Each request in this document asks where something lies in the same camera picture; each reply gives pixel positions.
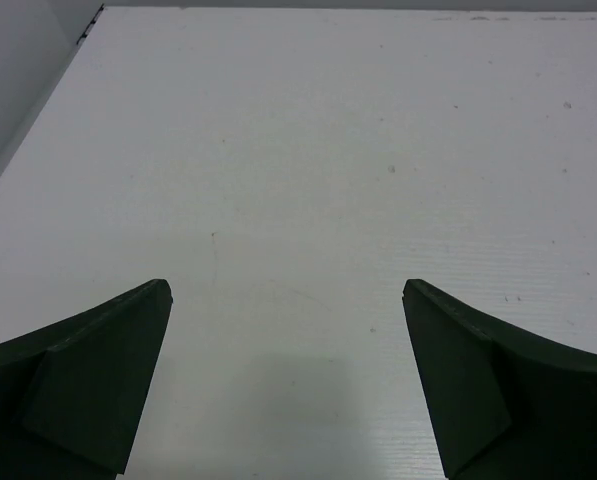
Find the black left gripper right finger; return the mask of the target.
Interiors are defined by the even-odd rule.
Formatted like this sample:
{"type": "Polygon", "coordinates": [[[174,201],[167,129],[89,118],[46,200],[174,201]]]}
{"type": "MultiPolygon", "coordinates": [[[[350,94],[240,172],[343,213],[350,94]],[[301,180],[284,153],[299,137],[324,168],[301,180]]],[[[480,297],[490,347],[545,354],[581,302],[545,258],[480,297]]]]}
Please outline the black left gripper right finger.
{"type": "Polygon", "coordinates": [[[597,479],[597,354],[407,280],[403,308],[447,479],[597,479]]]}

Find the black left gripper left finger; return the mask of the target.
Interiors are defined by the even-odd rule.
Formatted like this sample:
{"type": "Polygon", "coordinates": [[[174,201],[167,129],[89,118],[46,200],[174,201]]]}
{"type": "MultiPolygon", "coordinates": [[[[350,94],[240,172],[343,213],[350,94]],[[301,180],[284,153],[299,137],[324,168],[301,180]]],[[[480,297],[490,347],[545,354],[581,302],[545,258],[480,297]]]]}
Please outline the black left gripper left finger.
{"type": "Polygon", "coordinates": [[[153,279],[0,343],[0,479],[124,474],[172,304],[153,279]]]}

